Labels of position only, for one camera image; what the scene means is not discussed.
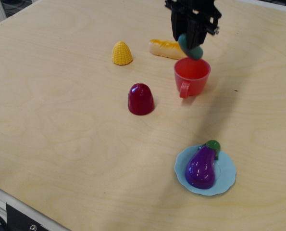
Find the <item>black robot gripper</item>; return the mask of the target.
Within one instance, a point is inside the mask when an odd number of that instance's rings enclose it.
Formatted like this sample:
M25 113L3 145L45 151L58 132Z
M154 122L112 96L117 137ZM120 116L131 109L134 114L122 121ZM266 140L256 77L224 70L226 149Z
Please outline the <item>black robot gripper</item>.
M215 7L213 0L166 0L165 7L172 10L171 23L174 39L178 40L182 34L186 34L189 50L202 44L207 32L212 35L219 33L218 20L222 14ZM188 19L190 13L200 13L210 19Z

